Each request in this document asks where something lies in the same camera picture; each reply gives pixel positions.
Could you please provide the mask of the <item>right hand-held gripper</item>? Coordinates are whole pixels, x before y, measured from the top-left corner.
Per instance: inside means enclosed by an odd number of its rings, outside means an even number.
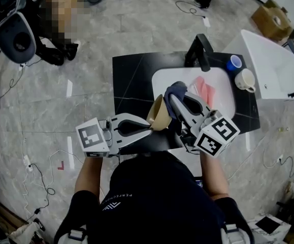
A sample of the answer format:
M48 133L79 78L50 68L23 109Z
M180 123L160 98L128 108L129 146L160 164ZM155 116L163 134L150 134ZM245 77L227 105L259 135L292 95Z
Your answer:
M170 105L177 119L184 122L180 139L190 153L202 151L216 158L240 134L228 116L210 110L207 103L195 94L186 92L185 103L171 94Z

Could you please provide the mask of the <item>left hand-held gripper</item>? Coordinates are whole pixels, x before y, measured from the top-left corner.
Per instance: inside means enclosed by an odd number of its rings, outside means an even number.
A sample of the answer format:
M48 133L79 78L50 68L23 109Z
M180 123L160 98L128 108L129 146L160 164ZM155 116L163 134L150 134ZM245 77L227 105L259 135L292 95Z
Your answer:
M79 143L86 157L119 156L119 148L124 148L152 134L150 129L142 129L128 134L116 129L115 135L113 135L113 129L123 124L148 127L146 120L130 113L121 113L105 119L95 117L76 126Z

